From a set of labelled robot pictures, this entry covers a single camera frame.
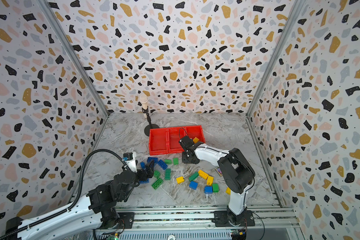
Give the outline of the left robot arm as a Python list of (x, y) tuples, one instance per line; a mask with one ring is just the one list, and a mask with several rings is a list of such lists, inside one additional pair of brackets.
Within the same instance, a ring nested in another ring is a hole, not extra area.
[(99, 185), (71, 204), (47, 214), (23, 220), (15, 217), (7, 222), (2, 240), (59, 240), (83, 231), (99, 228), (123, 229), (132, 217), (117, 213), (117, 203), (126, 202), (134, 188), (154, 175), (154, 162), (133, 172), (127, 167), (120, 174)]

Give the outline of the yellow long lego brick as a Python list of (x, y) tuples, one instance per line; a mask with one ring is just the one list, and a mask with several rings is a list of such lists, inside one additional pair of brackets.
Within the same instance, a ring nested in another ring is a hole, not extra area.
[(199, 171), (198, 171), (198, 174), (199, 174), (199, 176), (200, 176), (201, 178), (203, 178), (203, 179), (205, 179), (205, 180), (207, 180), (208, 177), (209, 177), (209, 175), (208, 175), (207, 173), (205, 173), (203, 170), (199, 170)]

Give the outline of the green tall lego brick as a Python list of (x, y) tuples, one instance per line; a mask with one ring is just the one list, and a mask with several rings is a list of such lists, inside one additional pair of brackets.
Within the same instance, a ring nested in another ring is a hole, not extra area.
[(165, 170), (165, 181), (169, 181), (171, 179), (171, 169), (166, 169)]

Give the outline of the green small lego brick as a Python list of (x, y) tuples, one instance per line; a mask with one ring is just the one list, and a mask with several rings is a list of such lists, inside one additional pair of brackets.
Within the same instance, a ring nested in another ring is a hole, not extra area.
[(157, 170), (154, 171), (154, 177), (158, 179), (160, 177), (161, 173)]

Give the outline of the green slanted lego brick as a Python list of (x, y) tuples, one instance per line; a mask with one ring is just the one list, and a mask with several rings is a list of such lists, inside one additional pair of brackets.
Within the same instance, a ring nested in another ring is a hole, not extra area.
[(195, 181), (199, 177), (199, 173), (195, 172), (189, 177), (189, 181)]

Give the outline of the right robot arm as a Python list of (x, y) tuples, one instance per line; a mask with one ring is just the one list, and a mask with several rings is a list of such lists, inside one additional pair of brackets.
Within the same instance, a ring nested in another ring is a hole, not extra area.
[(203, 142), (194, 143), (188, 136), (181, 138), (179, 144), (184, 150), (183, 163), (196, 165), (200, 161), (207, 161), (220, 168), (225, 183), (231, 190), (228, 215), (236, 218), (242, 216), (246, 210), (248, 191), (254, 186), (256, 175), (242, 152), (237, 148), (220, 150)]

